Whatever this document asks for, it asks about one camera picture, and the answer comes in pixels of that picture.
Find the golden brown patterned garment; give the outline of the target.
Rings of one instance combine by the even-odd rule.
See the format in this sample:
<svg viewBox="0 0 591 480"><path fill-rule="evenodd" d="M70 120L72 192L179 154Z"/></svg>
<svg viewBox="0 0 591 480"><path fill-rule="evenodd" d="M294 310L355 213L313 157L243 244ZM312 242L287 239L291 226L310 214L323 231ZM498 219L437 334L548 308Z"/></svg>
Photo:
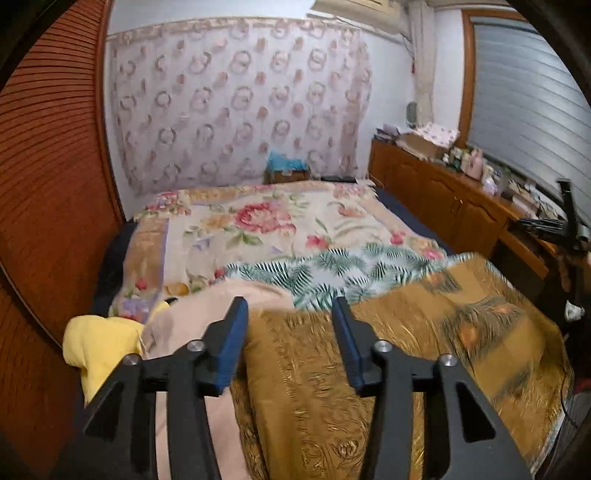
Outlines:
<svg viewBox="0 0 591 480"><path fill-rule="evenodd" d="M254 479L530 479L572 383L558 327L474 255L355 305L257 312L231 392Z"/></svg>

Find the wooden sideboard cabinet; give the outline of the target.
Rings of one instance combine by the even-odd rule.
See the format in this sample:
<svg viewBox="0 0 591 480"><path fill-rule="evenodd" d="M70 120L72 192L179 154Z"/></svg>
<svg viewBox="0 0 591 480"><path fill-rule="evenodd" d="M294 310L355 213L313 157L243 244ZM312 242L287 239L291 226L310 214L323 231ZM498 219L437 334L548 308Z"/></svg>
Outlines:
<svg viewBox="0 0 591 480"><path fill-rule="evenodd" d="M488 258L530 300L541 301L556 279L556 249L518 226L524 214L477 181L378 139L369 174L448 250Z"/></svg>

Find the yellow folded garment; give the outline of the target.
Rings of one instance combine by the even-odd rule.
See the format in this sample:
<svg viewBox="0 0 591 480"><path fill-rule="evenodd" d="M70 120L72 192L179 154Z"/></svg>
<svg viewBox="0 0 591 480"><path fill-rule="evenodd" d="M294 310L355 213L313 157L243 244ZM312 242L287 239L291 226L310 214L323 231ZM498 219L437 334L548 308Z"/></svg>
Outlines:
<svg viewBox="0 0 591 480"><path fill-rule="evenodd" d="M154 350L157 333L124 317L82 315L72 318L63 337L64 361L80 370L84 405L88 405L119 361L127 354Z"/></svg>

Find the grey window blind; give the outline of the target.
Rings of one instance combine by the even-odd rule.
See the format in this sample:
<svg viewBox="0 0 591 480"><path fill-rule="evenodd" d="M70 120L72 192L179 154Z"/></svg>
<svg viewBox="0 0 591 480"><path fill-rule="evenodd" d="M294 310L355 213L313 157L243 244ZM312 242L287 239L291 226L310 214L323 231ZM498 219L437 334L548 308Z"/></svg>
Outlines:
<svg viewBox="0 0 591 480"><path fill-rule="evenodd" d="M465 141L590 216L590 106L558 54L515 13L466 9Z"/></svg>

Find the cardboard box on cabinet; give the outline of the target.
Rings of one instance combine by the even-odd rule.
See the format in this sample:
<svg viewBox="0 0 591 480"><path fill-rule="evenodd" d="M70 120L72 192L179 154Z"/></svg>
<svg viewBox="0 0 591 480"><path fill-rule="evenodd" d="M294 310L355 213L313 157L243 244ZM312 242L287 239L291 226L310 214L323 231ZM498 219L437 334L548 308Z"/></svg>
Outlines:
<svg viewBox="0 0 591 480"><path fill-rule="evenodd" d="M460 131L430 122L401 134L396 145L422 160L441 159L457 142Z"/></svg>

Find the palm leaf print blanket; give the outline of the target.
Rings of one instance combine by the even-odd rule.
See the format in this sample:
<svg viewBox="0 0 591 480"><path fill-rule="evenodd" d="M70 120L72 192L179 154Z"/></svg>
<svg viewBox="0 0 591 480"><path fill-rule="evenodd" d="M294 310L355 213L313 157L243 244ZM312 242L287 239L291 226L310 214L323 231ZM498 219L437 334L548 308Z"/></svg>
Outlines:
<svg viewBox="0 0 591 480"><path fill-rule="evenodd" d="M308 257L230 263L224 267L222 277L283 288L293 295L297 310L320 311L331 309L336 297L360 303L471 257L463 253L435 258L406 247L369 243L349 249L332 248Z"/></svg>

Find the floral bed quilt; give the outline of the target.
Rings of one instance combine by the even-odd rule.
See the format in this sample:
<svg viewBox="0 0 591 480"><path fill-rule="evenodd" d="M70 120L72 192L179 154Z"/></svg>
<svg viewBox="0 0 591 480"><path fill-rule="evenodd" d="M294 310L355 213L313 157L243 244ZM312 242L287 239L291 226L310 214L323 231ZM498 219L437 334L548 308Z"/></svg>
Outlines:
<svg viewBox="0 0 591 480"><path fill-rule="evenodd" d="M308 257L379 243L447 256L388 210L368 186L293 183L199 188L159 194L136 217L122 286L109 312L145 323L169 297L224 280L230 263Z"/></svg>

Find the wooden louvered wardrobe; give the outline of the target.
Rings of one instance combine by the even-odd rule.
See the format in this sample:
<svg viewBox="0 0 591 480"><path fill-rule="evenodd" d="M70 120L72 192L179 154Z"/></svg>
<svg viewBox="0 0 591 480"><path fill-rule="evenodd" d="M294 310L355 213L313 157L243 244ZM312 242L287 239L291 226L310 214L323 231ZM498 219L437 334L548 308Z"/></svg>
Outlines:
<svg viewBox="0 0 591 480"><path fill-rule="evenodd" d="M61 354L123 214L102 94L108 1L55 1L1 82L1 475L44 479L73 429Z"/></svg>

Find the teal item on box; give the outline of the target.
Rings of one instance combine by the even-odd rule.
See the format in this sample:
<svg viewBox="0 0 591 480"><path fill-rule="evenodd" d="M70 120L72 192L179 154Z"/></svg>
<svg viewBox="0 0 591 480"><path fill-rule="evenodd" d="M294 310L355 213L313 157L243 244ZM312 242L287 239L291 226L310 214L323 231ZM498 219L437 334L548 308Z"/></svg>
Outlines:
<svg viewBox="0 0 591 480"><path fill-rule="evenodd" d="M301 159L287 158L286 155L271 151L267 157L263 180L266 184L290 183L310 179L311 170Z"/></svg>

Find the wall air conditioner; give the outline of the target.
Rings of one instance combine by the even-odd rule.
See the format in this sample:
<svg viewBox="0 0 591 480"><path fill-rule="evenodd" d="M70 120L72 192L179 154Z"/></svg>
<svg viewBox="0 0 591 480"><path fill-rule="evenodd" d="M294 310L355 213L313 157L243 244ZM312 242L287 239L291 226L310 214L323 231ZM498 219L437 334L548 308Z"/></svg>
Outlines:
<svg viewBox="0 0 591 480"><path fill-rule="evenodd" d="M355 21L388 34L409 34L409 19L398 1L315 0L312 11Z"/></svg>

